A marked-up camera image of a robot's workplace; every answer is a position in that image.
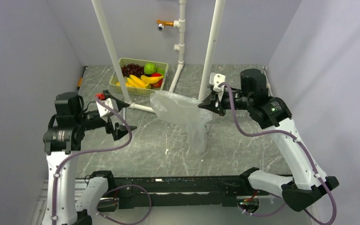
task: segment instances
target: green fruit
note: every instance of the green fruit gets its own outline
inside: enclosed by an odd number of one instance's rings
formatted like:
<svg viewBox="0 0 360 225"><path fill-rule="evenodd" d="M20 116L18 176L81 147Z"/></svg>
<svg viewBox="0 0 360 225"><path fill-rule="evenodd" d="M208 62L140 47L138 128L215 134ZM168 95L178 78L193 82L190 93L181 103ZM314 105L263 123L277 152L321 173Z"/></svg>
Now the green fruit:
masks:
<svg viewBox="0 0 360 225"><path fill-rule="evenodd" d="M147 63L144 66L144 73L145 74L153 74L157 71L157 68L155 67L155 65L153 63Z"/></svg>

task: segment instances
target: marble surface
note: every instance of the marble surface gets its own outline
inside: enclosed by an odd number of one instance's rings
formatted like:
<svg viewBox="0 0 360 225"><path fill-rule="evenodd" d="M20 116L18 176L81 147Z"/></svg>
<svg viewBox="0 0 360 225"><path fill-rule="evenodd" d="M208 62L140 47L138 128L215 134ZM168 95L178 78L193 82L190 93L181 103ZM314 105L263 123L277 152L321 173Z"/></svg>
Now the marble surface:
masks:
<svg viewBox="0 0 360 225"><path fill-rule="evenodd" d="M246 68L260 67L213 65L211 71L226 75L230 85L240 88L239 74ZM164 90L169 89L175 71L176 65L170 65ZM203 65L186 65L174 92L197 98L202 71ZM79 90L86 103L94 101L95 94L103 90L109 90L115 97L123 98L121 94L114 93L109 84L113 73L112 66L87 67ZM150 106L148 97L131 98L138 104ZM96 109L96 104L91 104L89 109ZM237 112L237 116L246 132L260 130L246 111ZM184 131L178 126L160 121L154 113L128 109L127 122L129 125L138 126L132 142L121 150L81 155L77 177L83 178L95 170L111 170L116 177L238 175L253 166L269 173L291 173L278 148L268 136L242 136L234 126L229 112L224 117L213 115L213 120L209 123L207 149L202 154L197 154L190 148ZM118 146L126 142L127 138L128 136L125 136L114 142L112 136L107 135L103 128L87 131L82 150Z"/></svg>

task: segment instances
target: translucent plastic bag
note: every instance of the translucent plastic bag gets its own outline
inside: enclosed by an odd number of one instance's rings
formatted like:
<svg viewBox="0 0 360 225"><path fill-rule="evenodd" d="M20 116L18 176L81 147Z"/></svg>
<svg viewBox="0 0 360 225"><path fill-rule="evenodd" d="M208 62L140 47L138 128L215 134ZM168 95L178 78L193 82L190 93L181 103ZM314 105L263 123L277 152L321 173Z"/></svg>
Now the translucent plastic bag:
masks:
<svg viewBox="0 0 360 225"><path fill-rule="evenodd" d="M187 132L187 142L192 150L197 153L206 150L206 123L212 120L212 112L198 108L200 101L164 90L151 94L150 100L159 119L175 124Z"/></svg>

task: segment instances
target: white wall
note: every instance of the white wall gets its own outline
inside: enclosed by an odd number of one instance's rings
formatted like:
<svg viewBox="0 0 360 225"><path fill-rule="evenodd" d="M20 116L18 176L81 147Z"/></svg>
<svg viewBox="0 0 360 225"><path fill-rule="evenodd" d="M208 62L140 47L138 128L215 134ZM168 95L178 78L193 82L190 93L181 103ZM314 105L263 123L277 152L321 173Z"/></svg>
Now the white wall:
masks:
<svg viewBox="0 0 360 225"><path fill-rule="evenodd" d="M0 225L30 224L47 165L42 137L57 94L82 74L45 0L0 0Z"/></svg>
<svg viewBox="0 0 360 225"><path fill-rule="evenodd" d="M360 0L302 1L269 77L320 166L340 182L334 224L360 224ZM327 197L319 205L328 221Z"/></svg>
<svg viewBox="0 0 360 225"><path fill-rule="evenodd" d="M226 1L213 63L268 65L301 0ZM83 65L111 64L91 0L48 0ZM178 0L102 0L118 57L177 64ZM185 63L203 64L214 0L188 0Z"/></svg>

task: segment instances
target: basket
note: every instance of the basket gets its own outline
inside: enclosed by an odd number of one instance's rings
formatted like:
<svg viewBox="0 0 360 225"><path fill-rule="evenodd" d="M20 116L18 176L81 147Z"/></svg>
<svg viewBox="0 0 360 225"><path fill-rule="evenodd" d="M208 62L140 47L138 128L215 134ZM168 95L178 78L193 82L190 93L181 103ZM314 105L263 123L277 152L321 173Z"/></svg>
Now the basket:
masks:
<svg viewBox="0 0 360 225"><path fill-rule="evenodd" d="M160 88L154 88L151 87L151 89L145 89L145 88L135 88L135 87L126 87L127 91L129 92L129 95L137 95L137 96L144 96L149 97L151 94L155 93L156 90L162 90L164 88L165 80L167 77L167 70L168 70L168 64L163 62L153 62L153 61L146 61L146 60L136 60L136 59L129 59L129 58L120 58L119 59L119 65L120 67L134 63L140 66L145 66L147 63L153 63L157 67L157 73L160 73L164 75L164 80L162 81L162 85ZM122 90L120 89L119 85L116 85L118 82L118 78L116 74L113 74L110 79L110 85L114 88L115 93L122 93Z"/></svg>

